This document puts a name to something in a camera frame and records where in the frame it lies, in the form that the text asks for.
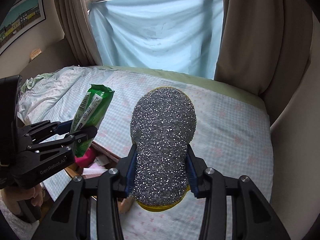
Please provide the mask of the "person left hand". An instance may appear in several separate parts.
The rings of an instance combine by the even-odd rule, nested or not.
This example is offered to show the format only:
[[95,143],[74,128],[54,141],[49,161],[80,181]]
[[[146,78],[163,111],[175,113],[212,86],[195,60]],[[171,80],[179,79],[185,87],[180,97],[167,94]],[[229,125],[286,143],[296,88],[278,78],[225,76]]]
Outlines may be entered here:
[[42,187],[40,184],[31,189],[21,187],[6,187],[1,190],[4,204],[14,215],[19,215],[22,211],[18,204],[22,200],[31,200],[33,206],[41,206],[43,203]]

